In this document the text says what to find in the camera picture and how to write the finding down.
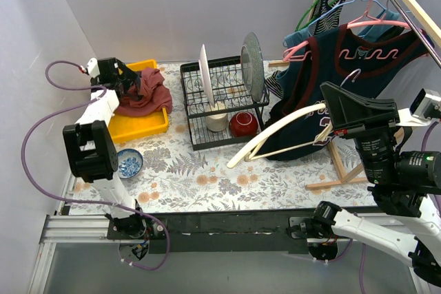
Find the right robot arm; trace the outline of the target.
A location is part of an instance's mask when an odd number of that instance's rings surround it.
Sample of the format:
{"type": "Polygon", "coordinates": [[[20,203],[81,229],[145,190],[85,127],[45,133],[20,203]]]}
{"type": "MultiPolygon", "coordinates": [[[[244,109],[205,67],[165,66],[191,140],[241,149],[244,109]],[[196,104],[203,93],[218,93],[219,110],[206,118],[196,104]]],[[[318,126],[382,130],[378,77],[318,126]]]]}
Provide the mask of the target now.
{"type": "Polygon", "coordinates": [[[352,139],[378,207],[410,230],[399,233],[322,201],[310,217],[291,224],[293,238],[355,239],[413,268],[424,281],[440,285],[440,212],[430,195],[440,194],[440,152],[402,151],[395,133],[407,140],[417,123],[440,118],[440,95],[421,89],[411,106],[398,109],[392,99],[373,99],[333,83],[320,86],[337,136],[352,139]]]}

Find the thick pink hanger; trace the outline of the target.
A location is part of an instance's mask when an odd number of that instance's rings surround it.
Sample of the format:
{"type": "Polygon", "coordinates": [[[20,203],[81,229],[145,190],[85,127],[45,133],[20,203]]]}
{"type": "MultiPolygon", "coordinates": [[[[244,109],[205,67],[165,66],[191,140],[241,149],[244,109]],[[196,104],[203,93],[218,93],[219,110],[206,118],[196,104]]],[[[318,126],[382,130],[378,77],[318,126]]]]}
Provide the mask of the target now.
{"type": "MultiPolygon", "coordinates": [[[[368,4],[366,10],[363,12],[361,17],[354,19],[346,24],[346,29],[349,32],[354,28],[361,28],[367,26],[368,28],[373,29],[375,26],[393,26],[400,27],[405,30],[411,30],[411,27],[408,23],[401,22],[398,20],[387,19],[389,10],[385,8],[382,14],[379,17],[372,17],[369,15],[369,9],[372,2],[376,2],[376,0],[367,0],[368,4]]],[[[300,50],[304,50],[306,45],[308,44],[308,39],[305,39],[301,43],[297,45],[293,45],[292,48],[286,49],[283,54],[284,62],[297,62],[303,61],[306,59],[307,55],[311,52],[307,51],[304,54],[299,54],[300,50]]],[[[389,60],[396,59],[399,53],[399,49],[391,48],[388,53],[383,53],[380,48],[368,48],[365,46],[360,46],[352,57],[349,56],[349,51],[347,49],[343,49],[340,52],[340,55],[344,55],[345,60],[353,60],[353,59],[363,59],[363,60],[389,60]]]]}

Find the navy basketball tank top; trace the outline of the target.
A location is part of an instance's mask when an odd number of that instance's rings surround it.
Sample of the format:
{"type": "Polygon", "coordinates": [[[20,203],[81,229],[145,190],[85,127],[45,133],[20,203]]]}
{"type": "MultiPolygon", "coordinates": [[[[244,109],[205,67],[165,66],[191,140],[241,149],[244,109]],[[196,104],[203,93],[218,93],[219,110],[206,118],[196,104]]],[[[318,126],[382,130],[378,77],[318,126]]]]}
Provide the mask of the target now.
{"type": "MultiPolygon", "coordinates": [[[[266,126],[274,124],[298,109],[323,102],[320,85],[327,81],[342,85],[344,89],[354,94],[376,98],[404,66],[428,52],[413,31],[374,43],[362,39],[351,30],[348,32],[346,25],[309,37],[305,51],[311,53],[302,62],[289,98],[273,106],[266,126]],[[341,50],[347,49],[349,56],[352,57],[360,46],[380,48],[383,53],[388,53],[391,48],[397,48],[399,53],[396,59],[389,60],[345,60],[344,55],[340,55],[341,50]]],[[[331,119],[326,109],[299,118],[271,136],[258,154],[308,143],[329,121],[331,119]]],[[[268,156],[267,159],[296,160],[319,151],[324,146],[324,142],[319,142],[315,146],[310,145],[268,156]]]]}

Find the maroon cloth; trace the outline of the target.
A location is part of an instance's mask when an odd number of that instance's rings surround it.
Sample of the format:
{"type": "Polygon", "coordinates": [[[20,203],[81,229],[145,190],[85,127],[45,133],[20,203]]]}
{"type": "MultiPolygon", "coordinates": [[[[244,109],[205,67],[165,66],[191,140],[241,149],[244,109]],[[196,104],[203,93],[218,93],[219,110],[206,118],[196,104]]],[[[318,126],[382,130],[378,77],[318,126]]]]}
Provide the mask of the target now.
{"type": "Polygon", "coordinates": [[[141,71],[141,82],[132,86],[127,94],[119,99],[115,113],[128,117],[144,117],[163,108],[172,112],[172,96],[164,86],[164,77],[159,69],[146,67],[141,71]]]}

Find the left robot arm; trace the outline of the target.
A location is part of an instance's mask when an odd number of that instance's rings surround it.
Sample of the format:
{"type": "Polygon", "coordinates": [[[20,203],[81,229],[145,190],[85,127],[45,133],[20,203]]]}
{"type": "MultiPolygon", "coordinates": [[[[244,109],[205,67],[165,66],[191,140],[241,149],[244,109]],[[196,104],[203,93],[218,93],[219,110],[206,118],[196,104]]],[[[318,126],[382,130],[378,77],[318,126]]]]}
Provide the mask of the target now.
{"type": "Polygon", "coordinates": [[[110,204],[106,217],[113,221],[116,231],[133,239],[146,238],[146,220],[119,178],[119,159],[108,129],[119,97],[140,85],[140,74],[116,58],[92,58],[85,73],[91,78],[91,103],[75,124],[63,128],[71,172],[91,184],[110,204]]]}

